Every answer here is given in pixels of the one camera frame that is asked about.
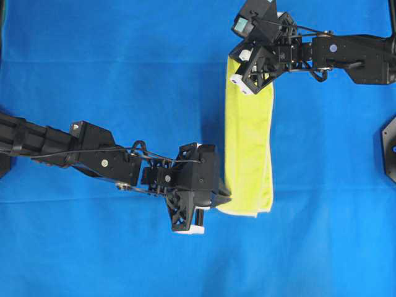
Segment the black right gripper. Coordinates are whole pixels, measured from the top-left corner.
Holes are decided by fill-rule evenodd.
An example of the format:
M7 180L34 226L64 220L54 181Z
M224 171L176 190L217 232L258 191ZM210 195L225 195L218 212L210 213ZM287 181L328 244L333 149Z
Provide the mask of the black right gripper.
M241 42L229 53L239 64L230 81L245 95L257 95L263 88L294 64L293 45L265 46L262 43Z

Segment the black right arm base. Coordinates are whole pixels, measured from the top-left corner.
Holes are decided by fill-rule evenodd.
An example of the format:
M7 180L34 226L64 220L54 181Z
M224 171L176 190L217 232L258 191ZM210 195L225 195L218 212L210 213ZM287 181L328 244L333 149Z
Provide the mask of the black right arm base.
M385 175L395 184L395 122L393 115L381 127L382 162Z

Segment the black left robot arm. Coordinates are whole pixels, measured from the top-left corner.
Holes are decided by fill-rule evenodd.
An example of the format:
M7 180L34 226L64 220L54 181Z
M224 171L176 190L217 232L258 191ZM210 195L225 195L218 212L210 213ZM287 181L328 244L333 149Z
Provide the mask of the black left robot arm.
M175 233L204 233L204 212L231 201L211 144L182 145L176 158L167 158L150 152L142 140L120 146L109 130L86 121L74 122L63 132L2 113L2 176L10 171L12 157L71 167L115 183L120 191L162 196Z

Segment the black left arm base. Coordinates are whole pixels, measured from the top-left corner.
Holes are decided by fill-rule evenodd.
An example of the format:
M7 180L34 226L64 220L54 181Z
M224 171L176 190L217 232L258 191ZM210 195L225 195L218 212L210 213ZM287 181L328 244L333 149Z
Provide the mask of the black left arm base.
M12 151L15 138L15 123L12 117L1 106L1 178L3 178L12 168Z

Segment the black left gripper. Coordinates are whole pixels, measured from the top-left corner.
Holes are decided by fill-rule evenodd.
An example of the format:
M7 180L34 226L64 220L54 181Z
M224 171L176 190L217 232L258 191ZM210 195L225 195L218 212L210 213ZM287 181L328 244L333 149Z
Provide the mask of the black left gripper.
M204 234L204 212L232 200L225 182L218 179L219 174L214 144L191 143L179 148L165 196L173 232Z

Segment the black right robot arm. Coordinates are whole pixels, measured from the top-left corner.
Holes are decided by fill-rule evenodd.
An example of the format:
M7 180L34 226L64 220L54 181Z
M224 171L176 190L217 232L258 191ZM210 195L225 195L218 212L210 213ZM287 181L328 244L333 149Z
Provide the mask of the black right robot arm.
M318 82L342 69L356 84L395 83L395 38L374 35L317 33L309 42L296 30L280 32L273 40L244 40L230 53L239 64L231 83L245 95L257 95L286 72L308 72Z

